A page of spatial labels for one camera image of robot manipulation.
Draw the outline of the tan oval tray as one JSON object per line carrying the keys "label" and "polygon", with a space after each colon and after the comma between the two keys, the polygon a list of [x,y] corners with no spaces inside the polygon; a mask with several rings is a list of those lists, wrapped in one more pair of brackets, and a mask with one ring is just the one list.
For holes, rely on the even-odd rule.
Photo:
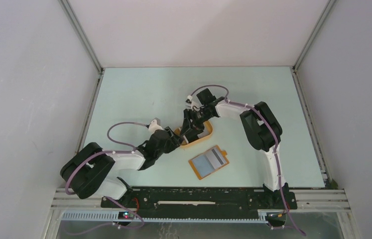
{"label": "tan oval tray", "polygon": [[184,146],[180,146],[182,149],[186,149],[188,147],[192,147],[198,143],[202,143],[203,141],[209,139],[213,132],[213,126],[210,121],[206,121],[203,123],[203,127],[205,127],[204,132],[199,135],[198,140],[187,140],[185,136],[183,136],[184,140],[186,141]]}

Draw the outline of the silver magnetic stripe card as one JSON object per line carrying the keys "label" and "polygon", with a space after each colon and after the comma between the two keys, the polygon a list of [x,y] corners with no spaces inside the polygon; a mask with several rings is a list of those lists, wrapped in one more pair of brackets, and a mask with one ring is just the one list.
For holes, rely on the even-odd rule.
{"label": "silver magnetic stripe card", "polygon": [[214,169],[218,169],[227,164],[227,160],[224,158],[218,147],[213,147],[205,153],[207,160]]}

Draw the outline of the orange leather card holder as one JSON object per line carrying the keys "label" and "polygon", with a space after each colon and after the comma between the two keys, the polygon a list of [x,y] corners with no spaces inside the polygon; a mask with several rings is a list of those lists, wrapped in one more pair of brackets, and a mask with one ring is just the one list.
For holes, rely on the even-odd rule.
{"label": "orange leather card holder", "polygon": [[188,163],[197,178],[202,180],[227,166],[230,163],[227,159],[227,155],[228,154],[224,150],[221,150],[218,145],[215,145],[190,159]]}

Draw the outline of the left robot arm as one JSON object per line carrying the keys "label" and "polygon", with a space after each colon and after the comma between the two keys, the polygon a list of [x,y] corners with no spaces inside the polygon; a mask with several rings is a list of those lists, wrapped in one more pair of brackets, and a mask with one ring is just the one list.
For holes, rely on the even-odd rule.
{"label": "left robot arm", "polygon": [[119,207],[132,201],[127,182],[109,175],[120,170],[145,170],[164,154],[180,147],[184,138],[170,128],[159,129],[134,150],[103,150],[96,142],[87,144],[61,169],[65,180],[65,193],[86,199],[92,195],[109,196]]}

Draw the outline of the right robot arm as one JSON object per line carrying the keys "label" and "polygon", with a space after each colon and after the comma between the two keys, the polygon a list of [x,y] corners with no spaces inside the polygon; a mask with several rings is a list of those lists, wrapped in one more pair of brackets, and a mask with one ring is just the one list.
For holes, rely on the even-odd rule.
{"label": "right robot arm", "polygon": [[264,201],[270,208],[284,202],[285,179],[279,159],[282,127],[265,102],[248,105],[231,101],[227,96],[216,98],[209,86],[202,86],[187,96],[183,125],[179,136],[184,144],[198,141],[205,130],[205,122],[212,118],[229,118],[242,123],[249,144],[265,156],[263,186],[268,189]]}

